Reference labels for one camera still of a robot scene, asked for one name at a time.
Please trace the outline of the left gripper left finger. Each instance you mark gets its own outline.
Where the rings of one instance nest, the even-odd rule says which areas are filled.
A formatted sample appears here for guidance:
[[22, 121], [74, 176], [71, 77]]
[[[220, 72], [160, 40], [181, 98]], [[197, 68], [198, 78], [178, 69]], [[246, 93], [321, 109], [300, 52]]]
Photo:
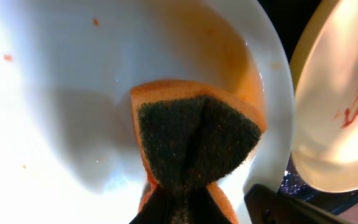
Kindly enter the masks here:
[[178, 200], [176, 195], [158, 185], [130, 224], [171, 224]]

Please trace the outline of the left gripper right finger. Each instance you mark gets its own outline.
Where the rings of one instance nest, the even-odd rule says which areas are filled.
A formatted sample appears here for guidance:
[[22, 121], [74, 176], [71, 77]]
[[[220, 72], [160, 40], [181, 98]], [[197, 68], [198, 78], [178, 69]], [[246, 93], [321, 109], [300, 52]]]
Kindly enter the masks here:
[[207, 187], [189, 192], [188, 207], [193, 224], [231, 224]]

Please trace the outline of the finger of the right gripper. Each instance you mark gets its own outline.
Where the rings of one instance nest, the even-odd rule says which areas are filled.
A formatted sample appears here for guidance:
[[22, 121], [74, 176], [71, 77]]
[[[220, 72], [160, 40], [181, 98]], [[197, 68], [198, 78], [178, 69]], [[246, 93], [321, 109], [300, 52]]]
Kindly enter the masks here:
[[260, 184], [250, 188], [244, 202], [253, 224], [349, 224], [314, 205]]

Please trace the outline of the orange green scrub sponge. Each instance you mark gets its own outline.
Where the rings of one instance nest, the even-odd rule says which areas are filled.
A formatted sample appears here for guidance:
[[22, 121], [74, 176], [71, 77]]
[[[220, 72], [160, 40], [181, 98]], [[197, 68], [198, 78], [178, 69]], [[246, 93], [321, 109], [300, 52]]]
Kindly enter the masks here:
[[160, 185], [179, 198], [172, 223], [193, 223], [189, 192], [207, 187], [223, 214], [237, 223], [217, 182], [245, 161], [266, 130], [259, 95], [188, 80], [159, 80], [132, 88], [131, 106], [150, 184], [138, 213]]

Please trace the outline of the mint plate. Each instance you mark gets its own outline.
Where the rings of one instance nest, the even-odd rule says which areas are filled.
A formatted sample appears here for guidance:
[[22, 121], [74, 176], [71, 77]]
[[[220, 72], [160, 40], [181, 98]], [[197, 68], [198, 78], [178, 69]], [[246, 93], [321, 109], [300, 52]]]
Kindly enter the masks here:
[[132, 87], [193, 80], [240, 96], [267, 129], [219, 184], [278, 190], [294, 96], [257, 1], [0, 1], [0, 223], [129, 223], [147, 184]]

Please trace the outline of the yellow plate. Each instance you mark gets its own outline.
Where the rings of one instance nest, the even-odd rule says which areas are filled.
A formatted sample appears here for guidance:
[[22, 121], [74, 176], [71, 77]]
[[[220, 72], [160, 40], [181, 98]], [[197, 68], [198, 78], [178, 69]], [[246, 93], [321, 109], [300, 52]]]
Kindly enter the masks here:
[[301, 178], [331, 193], [358, 189], [358, 0], [322, 1], [290, 60], [291, 153]]

